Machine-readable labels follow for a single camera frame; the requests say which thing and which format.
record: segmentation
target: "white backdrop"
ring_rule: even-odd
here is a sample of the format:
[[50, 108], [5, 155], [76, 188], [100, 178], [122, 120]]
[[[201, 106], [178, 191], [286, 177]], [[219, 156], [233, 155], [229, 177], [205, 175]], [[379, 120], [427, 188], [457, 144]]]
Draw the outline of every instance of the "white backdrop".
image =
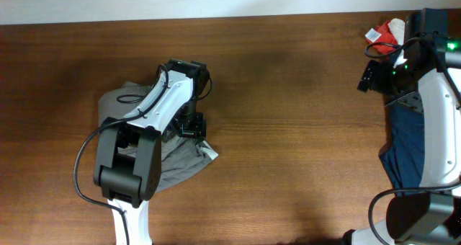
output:
[[0, 0], [0, 24], [461, 8], [461, 0]]

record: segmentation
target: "crumpled gray cloth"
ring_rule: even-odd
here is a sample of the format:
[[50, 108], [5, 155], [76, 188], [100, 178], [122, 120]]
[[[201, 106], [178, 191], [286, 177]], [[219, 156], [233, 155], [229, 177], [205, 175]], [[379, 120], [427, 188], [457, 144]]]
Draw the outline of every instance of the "crumpled gray cloth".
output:
[[[123, 84], [121, 89], [107, 92], [98, 101], [99, 124], [107, 117], [122, 118], [136, 108], [136, 104], [121, 104], [117, 97], [122, 94], [147, 94], [149, 86], [140, 86], [131, 82]], [[136, 157], [137, 148], [125, 148], [120, 153]], [[156, 192], [189, 179], [213, 161], [218, 154], [206, 141], [199, 144], [195, 139], [173, 137], [161, 144], [161, 177]]]

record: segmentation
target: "navy blue fabric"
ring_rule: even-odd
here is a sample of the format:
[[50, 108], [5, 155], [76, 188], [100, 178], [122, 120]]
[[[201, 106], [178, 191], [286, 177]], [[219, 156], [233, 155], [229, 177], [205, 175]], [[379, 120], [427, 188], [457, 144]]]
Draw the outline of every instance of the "navy blue fabric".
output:
[[392, 146], [380, 159], [394, 188], [418, 187], [424, 168], [424, 116], [394, 104]]

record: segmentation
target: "green light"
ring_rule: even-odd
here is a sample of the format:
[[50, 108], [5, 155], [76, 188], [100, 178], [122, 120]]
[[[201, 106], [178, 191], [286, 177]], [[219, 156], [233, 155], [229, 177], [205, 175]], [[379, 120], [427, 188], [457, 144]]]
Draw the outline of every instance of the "green light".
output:
[[447, 43], [447, 47], [450, 49], [450, 50], [454, 50], [457, 45], [455, 43]]

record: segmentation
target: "brown wooden table top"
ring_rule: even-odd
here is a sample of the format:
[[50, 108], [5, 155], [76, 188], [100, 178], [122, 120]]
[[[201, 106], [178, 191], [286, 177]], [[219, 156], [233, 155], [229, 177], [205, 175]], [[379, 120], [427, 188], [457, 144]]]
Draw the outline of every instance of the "brown wooden table top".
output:
[[[390, 183], [377, 157], [382, 98], [356, 90], [364, 34], [409, 13], [0, 27], [0, 244], [115, 243], [112, 213], [73, 189], [75, 156], [97, 126], [98, 98], [125, 81], [151, 84], [170, 58], [208, 64], [215, 89], [197, 109], [220, 155], [153, 197], [156, 244], [276, 244], [366, 228], [370, 200]], [[455, 35], [461, 12], [449, 14]], [[96, 146], [79, 179], [102, 199]]]

